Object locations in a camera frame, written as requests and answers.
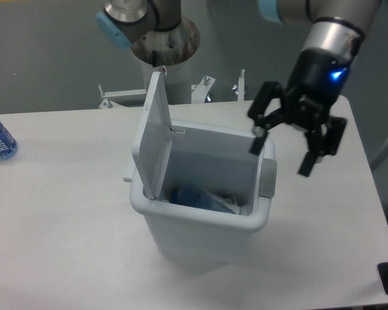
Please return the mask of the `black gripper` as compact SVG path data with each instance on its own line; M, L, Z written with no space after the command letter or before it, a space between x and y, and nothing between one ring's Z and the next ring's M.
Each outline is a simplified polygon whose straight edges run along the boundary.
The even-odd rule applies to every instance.
M307 131L308 151L298 174L309 177L314 165L324 156L335 156L347 120L331 116L330 108L341 93L351 65L351 60L326 50L307 49L299 54L286 90L280 82L264 82L247 112L254 122L255 135L249 152L260 155L268 131L286 123ZM280 107L265 115L273 99L280 99Z

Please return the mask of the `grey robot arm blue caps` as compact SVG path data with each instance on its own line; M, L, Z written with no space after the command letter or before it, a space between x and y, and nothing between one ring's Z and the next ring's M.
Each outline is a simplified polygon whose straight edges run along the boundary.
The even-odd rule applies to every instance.
M249 111L259 154L270 129L285 123L305 134L308 150L299 168L309 176L324 156L335 155L347 124L330 108L349 76L351 66L374 21L379 1L259 1L270 21L307 21L312 28L288 83L263 83ZM152 67L187 61L200 38L182 16L180 1L106 1L96 14L104 36L117 48L130 48Z

